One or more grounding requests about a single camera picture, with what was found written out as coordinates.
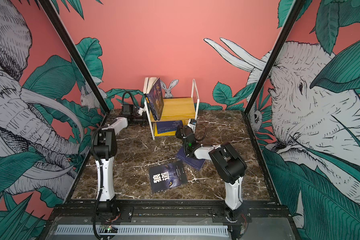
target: rabbit illustration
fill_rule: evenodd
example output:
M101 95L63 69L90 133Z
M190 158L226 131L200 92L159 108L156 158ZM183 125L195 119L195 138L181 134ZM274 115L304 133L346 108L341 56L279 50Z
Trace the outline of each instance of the rabbit illustration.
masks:
M171 89L173 89L173 87L176 86L176 84L178 84L179 80L178 79L173 80L169 84L168 88L167 88L167 86L165 85L165 83L162 80L160 80L160 82L161 82L161 88L165 90L164 98L173 98L173 95L171 93Z

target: book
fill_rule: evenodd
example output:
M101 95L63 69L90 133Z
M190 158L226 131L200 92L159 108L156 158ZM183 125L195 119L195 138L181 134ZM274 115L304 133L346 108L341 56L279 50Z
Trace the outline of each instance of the book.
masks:
M149 169L149 179L153 193L174 188L188 182L182 161L151 167Z
M177 130L177 126L183 126L183 121L166 121L157 122L157 133L161 134L164 132L173 132Z
M206 159L197 159L197 158L192 158L192 157L186 157L184 154L184 150L183 147L180 148L180 150L177 152L176 157L178 159L180 159L181 161L185 162L186 164L188 164L189 166L197 169L198 171L200 171L200 169L202 169Z
M163 132L163 133L157 133L157 124L158 122L154 122L154 134L155 137L164 137L164 136L175 136L176 135L176 131L172 131L172 132Z
M143 89L145 100L149 105L154 120L159 121L163 113L164 107L163 92L161 89L160 78L149 78L147 84L145 84L146 81L147 78L145 78Z

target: elephant ear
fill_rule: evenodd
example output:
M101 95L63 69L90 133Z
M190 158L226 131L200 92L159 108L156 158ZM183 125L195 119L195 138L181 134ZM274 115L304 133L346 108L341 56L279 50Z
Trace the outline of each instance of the elephant ear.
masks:
M19 81L27 66L31 32L10 1L0 1L0 66Z

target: marble floor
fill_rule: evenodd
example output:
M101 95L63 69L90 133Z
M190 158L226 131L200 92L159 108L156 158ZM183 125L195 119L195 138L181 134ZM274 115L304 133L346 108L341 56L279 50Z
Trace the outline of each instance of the marble floor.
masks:
M114 121L119 110L113 110L107 122ZM240 111L199 111L198 124L207 128L204 144L231 142L243 157L247 170L242 183L245 200L268 200L269 195L250 137ZM197 127L201 137L203 127ZM206 161L200 171L184 164L188 183L152 193L149 168L175 162L181 147L176 137L156 137L152 140L149 126L130 126L117 136L117 156L114 161L114 188L118 199L224 199L225 185L211 161ZM95 199L97 171L91 156L83 170L72 199Z

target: book on floor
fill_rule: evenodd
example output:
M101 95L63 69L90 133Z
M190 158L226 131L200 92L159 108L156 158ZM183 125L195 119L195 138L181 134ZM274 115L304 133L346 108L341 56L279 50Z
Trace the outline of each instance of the book on floor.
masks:
M145 78L143 93L154 120L159 121L164 107L160 78Z
M157 122L157 133L161 134L164 132L173 132L177 130L177 126L183 126L183 121L166 121L166 122Z
M174 188L188 182L182 161L151 167L149 169L152 192Z
M185 162L186 164L188 164L189 166L194 167L198 171L200 171L200 169L202 169L202 167L206 161L206 159L197 159L197 158L192 158L192 157L186 157L183 147L181 147L180 150L177 152L176 157L178 159L180 159L181 161Z

